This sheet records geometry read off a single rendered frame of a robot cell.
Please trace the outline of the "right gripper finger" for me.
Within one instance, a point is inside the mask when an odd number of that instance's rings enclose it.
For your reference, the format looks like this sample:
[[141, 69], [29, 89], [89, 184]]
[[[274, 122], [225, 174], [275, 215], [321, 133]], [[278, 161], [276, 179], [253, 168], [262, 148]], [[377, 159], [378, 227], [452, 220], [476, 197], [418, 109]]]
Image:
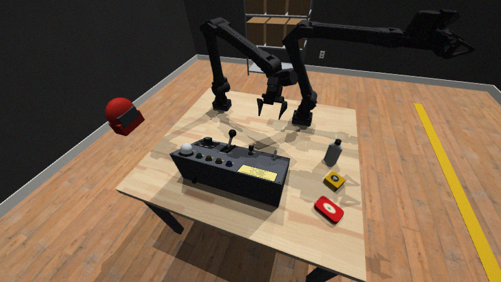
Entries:
[[257, 103], [258, 103], [258, 116], [260, 116], [261, 114], [261, 110], [262, 110], [262, 106], [263, 106], [263, 102], [260, 98], [257, 98]]
[[282, 102], [282, 105], [281, 105], [281, 110], [280, 110], [280, 114], [279, 114], [279, 118], [281, 118], [282, 114], [284, 113], [284, 111], [287, 109], [287, 103], [286, 102]]

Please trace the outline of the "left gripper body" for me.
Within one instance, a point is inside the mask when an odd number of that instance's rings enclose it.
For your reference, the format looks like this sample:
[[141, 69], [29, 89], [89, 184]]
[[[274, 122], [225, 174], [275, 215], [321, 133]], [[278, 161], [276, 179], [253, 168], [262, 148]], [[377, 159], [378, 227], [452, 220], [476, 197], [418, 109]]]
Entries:
[[448, 35], [448, 37], [445, 39], [445, 41], [443, 42], [443, 44], [441, 46], [440, 45], [433, 45], [433, 44], [426, 44], [428, 41], [428, 38], [429, 38], [429, 33], [427, 33], [426, 41], [420, 49], [432, 50], [436, 54], [436, 56], [440, 56], [440, 57], [443, 57], [444, 59], [446, 59], [449, 56], [449, 54], [453, 51], [455, 46], [451, 45], [447, 51], [444, 49], [444, 47], [447, 44], [450, 44], [450, 42], [452, 41], [453, 38], [450, 38], [452, 36], [452, 33], [449, 32], [447, 29], [444, 29], [443, 31]]

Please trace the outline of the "dark grey bottle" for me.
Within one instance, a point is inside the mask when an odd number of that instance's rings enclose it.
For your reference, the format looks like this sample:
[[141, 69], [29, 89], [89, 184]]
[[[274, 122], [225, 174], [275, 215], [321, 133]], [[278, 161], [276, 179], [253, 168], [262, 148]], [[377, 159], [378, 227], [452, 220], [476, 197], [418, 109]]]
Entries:
[[327, 152], [324, 157], [324, 161], [331, 164], [335, 165], [342, 150], [343, 146], [341, 145], [341, 140], [336, 139], [335, 142], [330, 142], [329, 147], [327, 149]]

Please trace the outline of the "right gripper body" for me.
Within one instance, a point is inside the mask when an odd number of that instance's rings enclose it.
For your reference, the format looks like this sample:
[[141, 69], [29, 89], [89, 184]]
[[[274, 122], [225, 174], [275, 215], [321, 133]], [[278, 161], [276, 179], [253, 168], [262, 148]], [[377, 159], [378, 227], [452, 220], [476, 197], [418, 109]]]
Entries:
[[262, 102], [263, 104], [270, 104], [270, 105], [274, 105], [274, 102], [278, 102], [278, 103], [282, 103], [282, 102], [286, 102], [287, 101], [284, 101], [284, 97], [282, 96], [277, 96], [277, 95], [270, 95], [270, 94], [262, 94]]

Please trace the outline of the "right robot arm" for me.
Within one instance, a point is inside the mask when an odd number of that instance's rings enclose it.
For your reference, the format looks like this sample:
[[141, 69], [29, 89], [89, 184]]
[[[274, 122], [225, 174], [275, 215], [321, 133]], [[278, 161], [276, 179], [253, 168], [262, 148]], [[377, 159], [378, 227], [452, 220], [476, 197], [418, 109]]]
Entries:
[[223, 76], [216, 36], [223, 38], [237, 48], [266, 74], [268, 78], [266, 94], [281, 96], [282, 86], [295, 85], [298, 82], [297, 73], [293, 68], [282, 69], [279, 58], [270, 55], [244, 38], [232, 29], [230, 23], [224, 18], [219, 17], [206, 21], [200, 25], [200, 31], [204, 34], [213, 71], [211, 89], [216, 97], [212, 105], [227, 108], [231, 103], [231, 99], [227, 99], [225, 95], [225, 92], [230, 90], [230, 84]]

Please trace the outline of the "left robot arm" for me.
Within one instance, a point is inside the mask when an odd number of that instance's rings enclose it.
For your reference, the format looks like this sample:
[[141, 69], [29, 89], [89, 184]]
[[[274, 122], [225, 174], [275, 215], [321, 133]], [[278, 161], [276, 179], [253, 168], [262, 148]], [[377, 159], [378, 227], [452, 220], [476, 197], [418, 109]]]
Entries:
[[[426, 41], [427, 33], [429, 33], [429, 38], [426, 44], [441, 46], [448, 37], [442, 30], [459, 18], [460, 15], [456, 10], [440, 9], [439, 12], [420, 10], [416, 13], [406, 31], [391, 27], [371, 28], [301, 20], [299, 25], [296, 25], [282, 40], [291, 64], [298, 75], [298, 84], [303, 97], [298, 109], [294, 110], [293, 120], [311, 122], [313, 113], [310, 110], [314, 109], [317, 103], [317, 93], [313, 91], [310, 85], [298, 45], [299, 39], [321, 38], [368, 43], [388, 48], [408, 47], [420, 49]], [[437, 30], [438, 27], [440, 30]]]

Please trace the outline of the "red mint tin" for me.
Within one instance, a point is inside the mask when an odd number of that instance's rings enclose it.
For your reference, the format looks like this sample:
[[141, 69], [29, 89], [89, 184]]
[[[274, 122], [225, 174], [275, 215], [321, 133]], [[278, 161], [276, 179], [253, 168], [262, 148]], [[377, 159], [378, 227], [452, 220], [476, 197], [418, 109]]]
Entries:
[[342, 218], [344, 211], [325, 196], [321, 196], [314, 204], [314, 208], [332, 223]]

